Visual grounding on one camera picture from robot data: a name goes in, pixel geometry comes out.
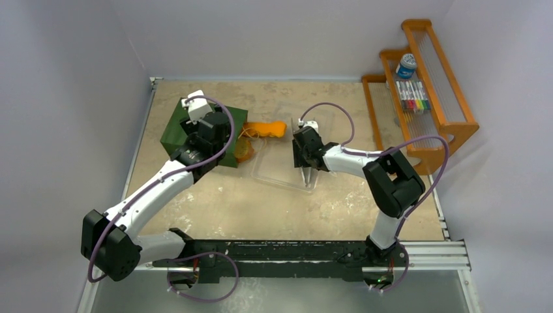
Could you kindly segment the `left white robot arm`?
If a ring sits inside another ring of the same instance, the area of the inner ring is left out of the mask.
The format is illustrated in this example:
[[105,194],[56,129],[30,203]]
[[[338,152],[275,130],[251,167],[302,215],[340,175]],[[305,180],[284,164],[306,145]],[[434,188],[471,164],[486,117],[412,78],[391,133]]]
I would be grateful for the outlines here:
[[88,281],[120,281],[152,261],[171,259],[185,267],[194,260],[194,249],[179,230],[140,235],[165,205],[219,165],[235,136],[226,108],[208,110],[185,124],[190,128],[184,144],[152,178],[105,212],[92,210],[83,218],[81,254],[89,262]]

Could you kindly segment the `metal tongs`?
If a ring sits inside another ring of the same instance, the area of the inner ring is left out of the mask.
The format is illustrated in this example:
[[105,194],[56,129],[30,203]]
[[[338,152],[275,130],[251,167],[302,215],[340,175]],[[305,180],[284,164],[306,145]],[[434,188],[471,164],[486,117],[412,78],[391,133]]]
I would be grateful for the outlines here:
[[302,167],[301,168],[301,175],[303,178],[304,185],[306,187],[309,187],[311,184],[311,176],[312,176],[312,168],[311,167]]

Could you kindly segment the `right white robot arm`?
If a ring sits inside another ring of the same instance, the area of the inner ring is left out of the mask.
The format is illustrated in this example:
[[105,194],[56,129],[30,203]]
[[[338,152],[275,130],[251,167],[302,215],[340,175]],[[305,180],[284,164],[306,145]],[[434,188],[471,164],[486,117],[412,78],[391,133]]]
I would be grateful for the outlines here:
[[414,207],[426,186],[399,150],[384,152],[346,152],[335,142],[324,144],[312,127],[293,133],[294,166],[318,171],[347,173],[367,181],[378,209],[366,256],[370,263],[382,265],[391,258],[397,232],[406,211]]

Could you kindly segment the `green paper bag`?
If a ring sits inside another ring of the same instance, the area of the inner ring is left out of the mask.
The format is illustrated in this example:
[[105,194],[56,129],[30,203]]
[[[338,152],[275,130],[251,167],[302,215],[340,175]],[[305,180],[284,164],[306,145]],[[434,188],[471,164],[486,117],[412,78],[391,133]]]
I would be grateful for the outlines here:
[[[192,123],[186,124],[186,121],[189,120],[189,116],[188,111],[182,107],[182,100],[184,100],[183,97],[177,101],[177,105],[160,137],[160,143],[168,156],[171,156],[177,148],[182,146],[188,135],[197,131],[199,127],[198,123],[196,125]],[[233,106],[226,107],[233,116],[235,135],[233,137],[233,142],[225,152],[224,158],[219,162],[219,166],[237,168],[239,164],[234,157],[235,143],[238,139],[238,135],[243,129],[243,125],[247,122],[248,111]]]

